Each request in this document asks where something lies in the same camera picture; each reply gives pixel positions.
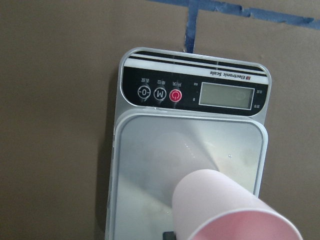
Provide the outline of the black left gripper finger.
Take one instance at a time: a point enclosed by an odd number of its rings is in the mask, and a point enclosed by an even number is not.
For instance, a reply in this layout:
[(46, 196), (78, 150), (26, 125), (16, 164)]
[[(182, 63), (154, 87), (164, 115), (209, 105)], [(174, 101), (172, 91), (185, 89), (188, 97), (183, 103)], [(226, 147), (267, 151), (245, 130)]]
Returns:
[(163, 228), (162, 240), (176, 240), (176, 233), (173, 226), (166, 226), (166, 228)]

